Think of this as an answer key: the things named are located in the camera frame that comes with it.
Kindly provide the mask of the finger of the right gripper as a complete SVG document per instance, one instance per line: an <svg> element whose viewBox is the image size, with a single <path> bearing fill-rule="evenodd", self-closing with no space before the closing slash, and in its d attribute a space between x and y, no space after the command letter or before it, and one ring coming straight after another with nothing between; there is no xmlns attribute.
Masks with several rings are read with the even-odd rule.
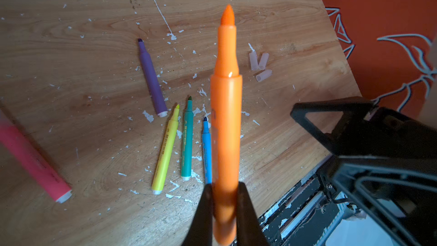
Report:
<svg viewBox="0 0 437 246"><path fill-rule="evenodd" d="M330 153L353 155L360 149L358 129L372 108L371 101L356 96L299 102L293 106L290 116Z"/></svg>
<svg viewBox="0 0 437 246"><path fill-rule="evenodd" d="M398 245L436 245L435 159L340 156L327 177Z"/></svg>

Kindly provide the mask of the orange highlighter pen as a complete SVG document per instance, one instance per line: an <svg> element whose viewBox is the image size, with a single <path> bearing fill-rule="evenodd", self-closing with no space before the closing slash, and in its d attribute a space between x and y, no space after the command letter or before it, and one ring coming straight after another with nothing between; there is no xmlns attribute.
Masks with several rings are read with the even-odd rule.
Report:
<svg viewBox="0 0 437 246"><path fill-rule="evenodd" d="M242 76L236 56L237 28L228 5L217 33L217 59L211 76L213 235L221 246L236 238L239 184Z"/></svg>

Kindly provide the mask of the pink highlighter pen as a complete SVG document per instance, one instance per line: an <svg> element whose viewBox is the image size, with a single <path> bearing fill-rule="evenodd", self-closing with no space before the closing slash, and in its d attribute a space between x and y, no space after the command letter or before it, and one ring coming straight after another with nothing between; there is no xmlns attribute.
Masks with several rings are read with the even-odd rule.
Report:
<svg viewBox="0 0 437 246"><path fill-rule="evenodd" d="M64 203L72 197L70 186L4 113L1 113L1 144L21 163L22 167L54 201Z"/></svg>

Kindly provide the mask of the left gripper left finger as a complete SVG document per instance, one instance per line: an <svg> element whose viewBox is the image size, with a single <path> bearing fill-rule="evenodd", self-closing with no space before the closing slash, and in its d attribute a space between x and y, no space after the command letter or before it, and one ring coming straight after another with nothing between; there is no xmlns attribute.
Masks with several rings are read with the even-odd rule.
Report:
<svg viewBox="0 0 437 246"><path fill-rule="evenodd" d="M182 246L211 246L213 233L212 185L206 184Z"/></svg>

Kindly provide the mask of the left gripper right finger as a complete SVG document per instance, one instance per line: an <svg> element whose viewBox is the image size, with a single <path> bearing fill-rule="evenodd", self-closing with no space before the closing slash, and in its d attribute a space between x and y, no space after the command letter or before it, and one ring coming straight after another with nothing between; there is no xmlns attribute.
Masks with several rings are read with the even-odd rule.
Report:
<svg viewBox="0 0 437 246"><path fill-rule="evenodd" d="M239 182L237 191L237 245L269 246L262 232L245 183Z"/></svg>

